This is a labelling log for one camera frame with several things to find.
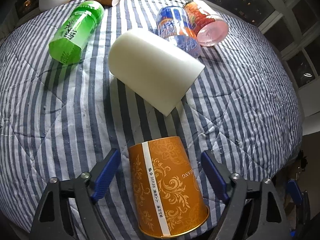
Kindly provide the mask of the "blue orange printed cup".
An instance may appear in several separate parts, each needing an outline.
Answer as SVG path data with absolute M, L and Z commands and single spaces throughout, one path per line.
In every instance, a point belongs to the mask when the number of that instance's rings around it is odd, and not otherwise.
M 167 6 L 156 17 L 158 35 L 194 58 L 201 53 L 201 46 L 191 27 L 186 11 L 179 6 Z

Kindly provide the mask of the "white window frame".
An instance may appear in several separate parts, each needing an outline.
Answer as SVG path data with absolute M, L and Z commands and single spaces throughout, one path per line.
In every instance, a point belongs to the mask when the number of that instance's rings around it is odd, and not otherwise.
M 319 21 L 315 22 L 306 32 L 302 32 L 298 24 L 297 18 L 293 12 L 293 8 L 301 0 L 267 0 L 272 7 L 274 12 L 268 16 L 264 22 L 259 25 L 259 30 L 265 34 L 269 31 L 279 20 L 283 20 L 290 35 L 293 38 L 288 46 L 280 51 L 281 58 L 284 61 L 288 61 L 296 56 L 298 53 L 303 53 L 306 61 L 308 62 L 314 79 L 310 80 L 308 83 L 302 85 L 300 89 L 313 84 L 319 80 L 319 74 L 310 59 L 306 51 L 306 47 L 313 42 L 316 38 L 319 37 Z

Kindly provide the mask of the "white paper cup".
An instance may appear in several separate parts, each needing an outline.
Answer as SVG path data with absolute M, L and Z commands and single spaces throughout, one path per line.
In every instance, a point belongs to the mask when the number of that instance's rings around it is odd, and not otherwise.
M 204 70 L 204 64 L 143 28 L 121 34 L 108 54 L 110 72 L 168 116 Z

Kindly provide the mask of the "green paper cup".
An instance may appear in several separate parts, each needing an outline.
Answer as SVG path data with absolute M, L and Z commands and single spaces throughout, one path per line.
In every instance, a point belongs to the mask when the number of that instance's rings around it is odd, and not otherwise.
M 103 16 L 104 8 L 97 1 L 88 0 L 78 5 L 50 41 L 50 56 L 66 65 L 78 63 Z

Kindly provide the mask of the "orange gold patterned paper cup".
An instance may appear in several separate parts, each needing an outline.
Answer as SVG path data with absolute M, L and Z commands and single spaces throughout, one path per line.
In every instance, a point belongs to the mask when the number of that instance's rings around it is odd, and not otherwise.
M 173 238 L 200 227 L 209 216 L 180 137 L 129 148 L 133 195 L 142 233 Z

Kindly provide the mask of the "red pink printed cup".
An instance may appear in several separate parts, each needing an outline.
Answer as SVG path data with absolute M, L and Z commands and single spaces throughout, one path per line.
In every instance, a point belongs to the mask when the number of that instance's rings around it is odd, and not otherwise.
M 227 22 L 204 1 L 189 1 L 185 3 L 183 9 L 201 46 L 212 47 L 227 37 L 229 32 Z

